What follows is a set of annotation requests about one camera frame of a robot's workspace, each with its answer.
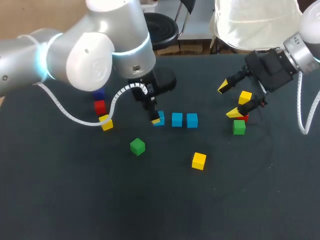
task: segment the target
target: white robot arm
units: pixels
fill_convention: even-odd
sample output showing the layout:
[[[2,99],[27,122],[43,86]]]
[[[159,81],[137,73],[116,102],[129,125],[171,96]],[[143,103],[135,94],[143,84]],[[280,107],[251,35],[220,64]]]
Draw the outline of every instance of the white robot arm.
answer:
[[[301,121],[301,85],[303,74],[309,74],[320,68],[320,0],[314,2],[303,13],[299,32],[285,40],[282,48],[271,49],[267,54],[258,54],[253,51],[245,57],[245,63],[242,70],[224,80],[218,91],[223,94],[244,78],[250,77],[258,93],[246,104],[238,105],[228,112],[227,116],[230,118],[243,117],[258,107],[264,107],[268,104],[266,98],[269,93],[286,85],[294,79],[295,74],[299,73],[298,123],[302,133],[307,134],[320,101],[320,92],[313,102],[304,128]]]
[[[88,13],[62,33],[44,28],[0,41],[0,97],[19,87],[54,79],[82,91],[108,81],[113,66],[129,83],[144,84],[148,94],[132,90],[150,120],[159,118],[155,96],[172,90],[168,69],[157,74],[156,57],[139,0],[86,0]],[[170,75],[163,83],[157,75]]]

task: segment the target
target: white cloth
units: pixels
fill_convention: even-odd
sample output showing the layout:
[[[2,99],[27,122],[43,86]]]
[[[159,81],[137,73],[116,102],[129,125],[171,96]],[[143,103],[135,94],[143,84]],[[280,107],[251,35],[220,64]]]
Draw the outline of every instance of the white cloth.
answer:
[[[297,0],[215,0],[210,30],[235,49],[269,50],[298,31],[301,17]]]

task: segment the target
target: black stool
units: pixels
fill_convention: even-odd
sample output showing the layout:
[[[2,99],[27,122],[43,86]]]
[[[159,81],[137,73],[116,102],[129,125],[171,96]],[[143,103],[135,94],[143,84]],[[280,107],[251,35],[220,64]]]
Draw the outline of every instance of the black stool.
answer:
[[[196,0],[180,0],[180,2],[175,20],[160,13],[144,13],[154,51],[165,49],[176,44],[178,37],[184,33],[189,16],[194,10]],[[186,7],[188,12],[183,23],[182,31],[179,33],[177,20],[181,12],[182,5]]]

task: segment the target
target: cube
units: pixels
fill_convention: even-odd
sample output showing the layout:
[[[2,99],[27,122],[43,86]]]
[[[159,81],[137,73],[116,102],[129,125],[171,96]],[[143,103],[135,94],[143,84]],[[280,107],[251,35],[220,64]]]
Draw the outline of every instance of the cube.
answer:
[[[130,143],[131,152],[139,156],[146,151],[146,144],[139,138]]]
[[[239,116],[236,119],[237,120],[244,120],[244,122],[248,122],[249,121],[249,114],[247,114],[246,116]]]
[[[98,116],[107,114],[107,107],[105,104],[105,100],[94,101],[94,110]]]
[[[207,155],[196,152],[192,160],[192,168],[203,170],[205,167]]]
[[[249,102],[251,100],[252,97],[252,93],[248,92],[248,91],[242,91],[241,95],[239,97],[239,104],[243,105],[246,104],[247,102]]]
[[[172,113],[172,127],[181,128],[182,127],[183,114],[174,112]]]
[[[108,117],[109,117],[109,115],[101,116],[101,117],[99,117],[99,121],[100,121],[100,122],[103,122],[103,121],[105,121]],[[108,121],[107,123],[103,124],[101,127],[102,127],[103,131],[107,131],[107,130],[109,130],[109,129],[112,129],[112,128],[114,127],[114,124],[113,124],[113,122],[112,122],[112,119],[111,119],[110,121]]]
[[[95,101],[105,100],[105,89],[100,88],[97,91],[94,91],[92,95]]]
[[[198,114],[188,113],[186,115],[186,127],[188,129],[194,129],[198,127]]]
[[[159,126],[164,126],[165,125],[165,113],[164,111],[158,111],[159,117],[160,117],[160,122],[155,123],[154,126],[159,127]]]
[[[234,120],[233,121],[233,134],[244,135],[246,132],[245,120]]]

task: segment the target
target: red block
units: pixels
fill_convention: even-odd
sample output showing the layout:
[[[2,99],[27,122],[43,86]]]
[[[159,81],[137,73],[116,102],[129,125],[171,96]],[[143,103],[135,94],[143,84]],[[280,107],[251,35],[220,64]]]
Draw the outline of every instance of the red block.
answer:
[[[244,120],[245,122],[248,122],[249,120],[249,114],[247,116],[239,116],[236,118],[237,120]]]
[[[104,100],[94,102],[94,110],[98,116],[106,115],[107,108]]]

